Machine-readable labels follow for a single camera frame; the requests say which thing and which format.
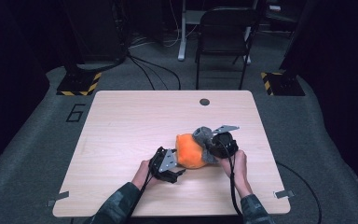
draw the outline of human hand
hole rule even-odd
[[[226,175],[230,177],[231,167],[228,158],[219,159],[220,164],[225,171]],[[231,161],[234,165],[234,182],[237,192],[240,194],[240,197],[243,198],[249,194],[253,194],[252,188],[247,179],[247,157],[244,151],[238,150],[234,156],[231,157]]]
[[[131,181],[131,183],[135,185],[136,188],[138,188],[139,190],[141,190],[142,186],[144,185],[147,174],[149,173],[149,163],[150,160],[142,161],[138,171],[136,172],[135,176],[133,177],[133,180]],[[150,175],[149,178],[150,177],[151,180],[147,184],[149,188],[155,186],[158,183],[158,180],[155,177],[153,177],[152,175]]]

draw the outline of gray carpet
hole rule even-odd
[[[277,161],[305,178],[316,193],[323,211],[322,223],[358,223],[358,180],[340,158],[324,128],[323,116],[310,86],[299,78],[304,97],[268,96],[261,72],[279,72],[288,45],[285,35],[258,33],[252,49],[243,89],[254,95],[272,152]],[[134,46],[130,53],[151,63],[173,70],[180,78],[182,90],[195,89],[194,63],[197,42],[188,40],[186,60],[177,61],[179,43],[163,48],[156,43]],[[236,90],[241,64],[231,66],[232,59],[202,58],[201,90]],[[98,67],[103,64],[89,64]],[[156,90],[177,90],[171,74],[153,67],[149,74]],[[70,223],[56,218],[47,200],[60,190],[72,159],[94,94],[59,96],[56,88],[65,71],[57,68],[47,73],[50,89],[33,115],[13,138],[0,157],[0,223]],[[151,90],[147,78],[127,59],[116,68],[103,72],[96,91]],[[74,105],[84,111],[79,122],[66,122]],[[291,211],[274,216],[276,223],[317,223],[318,207],[307,186],[292,172],[279,166],[283,184],[296,196],[290,199]],[[82,223],[85,218],[76,218]],[[208,223],[226,223],[215,218]],[[201,223],[199,218],[160,219],[160,223]]]

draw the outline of camouflage sleeve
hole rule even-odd
[[[275,224],[254,194],[242,198],[241,207],[244,224]]]
[[[85,224],[117,224],[125,223],[132,205],[138,198],[138,190],[131,182],[113,193],[101,206],[95,216]]]

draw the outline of black cable on floor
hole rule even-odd
[[[181,89],[182,89],[182,84],[181,84],[181,82],[180,82],[179,76],[178,76],[176,73],[174,73],[172,70],[170,70],[170,69],[168,69],[168,68],[166,68],[166,67],[160,66],[160,65],[158,65],[158,64],[148,62],[148,61],[143,60],[143,59],[141,59],[141,58],[138,58],[138,57],[136,57],[136,56],[130,55],[130,53],[128,53],[128,57],[129,57],[130,59],[132,59],[132,60],[137,60],[137,61],[140,61],[140,62],[143,62],[143,63],[149,63],[149,64],[151,64],[151,65],[154,65],[154,66],[156,66],[156,67],[159,67],[159,68],[161,68],[161,69],[164,69],[165,71],[168,71],[169,73],[173,74],[173,75],[176,77],[176,79],[178,80],[178,86],[179,86],[179,87],[178,87],[178,90],[181,90]]]
[[[157,74],[157,72],[156,72],[155,70],[153,70],[150,66],[147,66],[145,63],[143,63],[143,62],[141,62],[141,61],[138,61],[137,59],[132,58],[132,60],[135,60],[135,61],[138,63],[138,66],[139,66],[140,64],[142,64],[142,66],[144,66],[144,67],[148,68],[150,71],[152,71],[152,72],[154,73],[154,75],[155,75],[156,77],[158,77],[158,79],[159,79],[159,80],[161,81],[161,83],[164,85],[165,89],[168,90],[167,85],[166,85],[165,82],[162,80],[162,78]]]
[[[150,80],[149,75],[146,73],[146,71],[143,69],[143,67],[142,67],[140,64],[138,64],[138,63],[130,56],[130,54],[129,54],[129,58],[132,60],[133,63],[135,63],[139,68],[142,69],[142,71],[144,72],[145,76],[147,77],[147,80],[149,80],[149,83],[150,83],[150,85],[152,86],[153,91],[155,91],[156,89],[155,89],[155,87],[154,87],[154,85],[153,85],[153,82],[152,82],[152,80]]]
[[[286,168],[287,170],[289,170],[290,172],[292,172],[293,174],[295,174],[298,178],[300,178],[304,184],[308,187],[308,189],[310,190],[310,193],[312,193],[313,198],[315,199],[316,204],[318,205],[318,224],[322,223],[322,207],[321,204],[319,202],[318,197],[316,196],[315,191],[313,191],[312,187],[310,186],[310,184],[301,176],[299,175],[296,171],[292,170],[291,168],[289,168],[288,166],[286,166],[285,164],[279,162],[279,161],[275,161],[278,165]]]

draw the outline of person's arm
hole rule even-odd
[[[136,203],[141,188],[149,172],[149,161],[142,161],[141,165],[131,182],[126,183],[123,187],[113,193],[101,206],[98,212],[88,218],[84,224],[117,224],[125,223],[132,206]],[[149,188],[157,181],[152,177]]]
[[[234,183],[235,189],[241,197],[241,208],[243,223],[245,224],[273,224],[272,217],[267,213],[264,206],[253,194],[251,185],[247,179],[246,154],[238,150],[231,158],[234,163]],[[228,177],[231,175],[231,169],[228,159],[220,159],[223,170]]]

